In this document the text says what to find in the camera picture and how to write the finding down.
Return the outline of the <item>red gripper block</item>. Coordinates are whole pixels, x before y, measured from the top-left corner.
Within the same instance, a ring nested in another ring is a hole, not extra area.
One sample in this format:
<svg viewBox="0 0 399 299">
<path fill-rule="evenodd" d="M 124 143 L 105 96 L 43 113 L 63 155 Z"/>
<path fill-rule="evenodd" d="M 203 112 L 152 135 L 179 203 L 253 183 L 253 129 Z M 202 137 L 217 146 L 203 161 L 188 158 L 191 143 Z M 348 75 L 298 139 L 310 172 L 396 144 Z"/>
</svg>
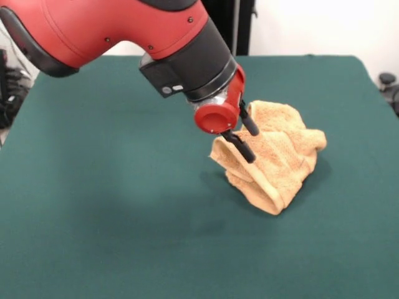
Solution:
<svg viewBox="0 0 399 299">
<path fill-rule="evenodd" d="M 233 144 L 241 156 L 253 163 L 256 155 L 233 129 L 240 116 L 243 126 L 252 136 L 259 134 L 259 128 L 246 110 L 242 100 L 245 89 L 245 73 L 238 65 L 234 76 L 226 87 L 216 95 L 194 104 L 194 121 L 198 128 L 209 134 L 220 134 L 229 143 Z"/>
</svg>

